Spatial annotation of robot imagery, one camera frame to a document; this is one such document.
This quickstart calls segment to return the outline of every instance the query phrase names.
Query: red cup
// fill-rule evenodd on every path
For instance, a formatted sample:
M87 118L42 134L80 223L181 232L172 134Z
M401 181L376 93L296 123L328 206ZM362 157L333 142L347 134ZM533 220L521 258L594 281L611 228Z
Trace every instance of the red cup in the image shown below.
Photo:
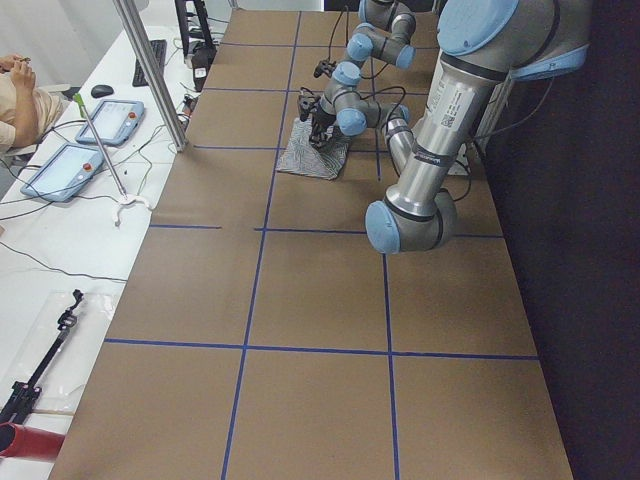
M15 423L0 424L0 457L53 462L64 435Z

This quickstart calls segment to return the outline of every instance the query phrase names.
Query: keyboard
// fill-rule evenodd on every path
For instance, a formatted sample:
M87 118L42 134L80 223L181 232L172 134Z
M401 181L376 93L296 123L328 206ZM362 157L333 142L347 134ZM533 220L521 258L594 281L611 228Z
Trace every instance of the keyboard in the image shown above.
M153 51L153 55L156 57L158 61L158 66L160 67L160 73L164 72L164 59L167 55L167 41L166 40L151 40L151 50ZM140 62L136 60L136 66L133 71L133 82L131 83L134 87L144 87L145 85L149 85L147 79L144 76L144 72L142 71L142 65Z

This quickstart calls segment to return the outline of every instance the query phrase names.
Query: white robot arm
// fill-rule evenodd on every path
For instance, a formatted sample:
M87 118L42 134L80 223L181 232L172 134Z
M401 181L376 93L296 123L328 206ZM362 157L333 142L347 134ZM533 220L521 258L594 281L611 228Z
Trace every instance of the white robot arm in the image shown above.
M347 135L367 127L385 133L401 175L385 198L367 209L367 235L376 250L430 250L452 236L456 209L442 182L488 96L508 74L525 81L580 68L588 48L591 3L449 0L438 23L443 73L431 89L424 116L410 129L406 109L363 102L355 88L369 56L401 68L410 66L415 20L397 1L361 0L359 16L367 23L356 28L345 59L312 115L316 134L336 120ZM392 32L389 38L395 43L387 57L383 55L389 42L380 42L376 27Z

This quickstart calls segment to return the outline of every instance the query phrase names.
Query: computer mouse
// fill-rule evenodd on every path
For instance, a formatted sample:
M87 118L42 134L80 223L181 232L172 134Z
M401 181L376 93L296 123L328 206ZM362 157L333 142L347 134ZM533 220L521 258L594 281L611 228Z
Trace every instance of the computer mouse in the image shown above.
M109 85L96 85L91 89L91 96L93 98L106 97L113 93L113 88Z

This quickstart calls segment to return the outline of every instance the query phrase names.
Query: gray cloth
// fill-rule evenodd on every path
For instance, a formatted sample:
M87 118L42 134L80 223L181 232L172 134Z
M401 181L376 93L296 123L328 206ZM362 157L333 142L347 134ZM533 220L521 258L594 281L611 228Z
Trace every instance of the gray cloth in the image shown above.
M284 153L278 159L276 170L308 177L335 179L344 166L351 138L333 128L331 139L319 150L309 144L311 118L301 122L296 118L291 130L291 138Z

